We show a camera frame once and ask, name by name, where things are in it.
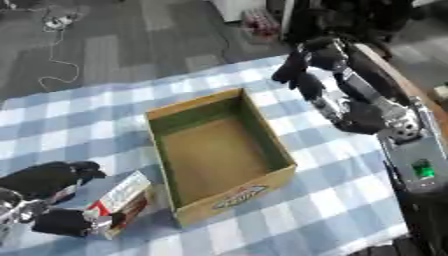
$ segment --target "table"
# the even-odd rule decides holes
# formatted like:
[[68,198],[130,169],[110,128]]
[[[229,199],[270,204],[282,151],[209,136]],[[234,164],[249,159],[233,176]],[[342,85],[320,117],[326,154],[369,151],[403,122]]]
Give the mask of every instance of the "table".
[[[135,84],[37,94],[0,112],[1,174],[53,160],[93,160],[109,175],[65,207],[83,207],[133,170],[157,199],[116,240],[32,233],[20,226],[0,255],[346,255],[407,232],[373,136],[347,134],[298,92],[270,81],[283,57]],[[331,74],[313,70],[334,90]],[[168,209],[143,113],[244,87],[298,163],[286,186],[178,229]]]

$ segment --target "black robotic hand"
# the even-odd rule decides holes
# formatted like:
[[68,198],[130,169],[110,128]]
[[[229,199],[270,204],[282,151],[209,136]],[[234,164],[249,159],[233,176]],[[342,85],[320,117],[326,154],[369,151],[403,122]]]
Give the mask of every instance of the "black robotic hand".
[[35,165],[0,178],[0,245],[14,223],[34,221],[33,231],[86,236],[104,225],[117,225],[124,215],[88,219],[83,211],[51,209],[73,198],[79,186],[105,178],[95,162],[51,162]]
[[57,204],[73,198],[78,186],[104,177],[95,162],[51,162],[0,178],[0,188],[13,190],[27,201],[40,199]]
[[348,97],[370,104],[360,93],[345,83],[342,74],[344,66],[358,73],[387,99],[393,99],[403,106],[410,105],[407,95],[389,74],[350,41],[332,36],[318,37],[300,44],[273,74],[272,79],[283,84],[289,83],[289,88],[299,89],[305,100],[314,100],[322,96],[325,88],[319,79],[307,72],[307,69],[321,68],[333,72],[339,88]]

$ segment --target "red and white carton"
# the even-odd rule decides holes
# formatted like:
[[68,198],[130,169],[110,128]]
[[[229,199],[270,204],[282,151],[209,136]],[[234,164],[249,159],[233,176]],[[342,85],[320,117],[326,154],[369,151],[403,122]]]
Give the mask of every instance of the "red and white carton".
[[111,240],[120,233],[137,215],[151,204],[153,189],[151,182],[140,171],[135,171],[101,199],[87,207],[85,213],[90,216],[108,216],[121,212],[126,218],[118,226],[104,231]]

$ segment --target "cardboard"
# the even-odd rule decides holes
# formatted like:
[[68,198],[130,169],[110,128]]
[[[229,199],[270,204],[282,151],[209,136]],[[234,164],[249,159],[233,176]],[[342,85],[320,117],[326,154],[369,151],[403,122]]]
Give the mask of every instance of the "cardboard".
[[218,214],[283,185],[295,163],[243,89],[146,113],[178,222]]

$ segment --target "white cable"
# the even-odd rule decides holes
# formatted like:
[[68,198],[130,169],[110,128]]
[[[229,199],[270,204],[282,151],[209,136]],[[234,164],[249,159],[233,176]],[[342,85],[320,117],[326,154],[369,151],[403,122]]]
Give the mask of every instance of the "white cable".
[[75,68],[76,72],[75,72],[75,76],[70,79],[70,80],[64,80],[58,77],[54,77],[54,76],[44,76],[44,77],[40,77],[38,79],[40,86],[42,86],[42,88],[47,91],[47,92],[51,92],[51,90],[49,90],[49,88],[45,85],[44,80],[50,79],[50,80],[56,80],[65,84],[70,84],[73,83],[74,81],[76,81],[79,77],[79,66],[74,64],[74,63],[70,63],[70,62],[65,62],[65,61],[60,61],[60,60],[55,60],[54,59],[54,48],[59,45],[63,40],[64,40],[64,32],[65,32],[65,28],[62,29],[60,31],[60,38],[58,40],[56,40],[52,45],[50,45],[50,58],[48,59],[49,62],[53,62],[53,63],[58,63],[58,64],[62,64],[62,65],[68,65],[68,66],[72,66]]

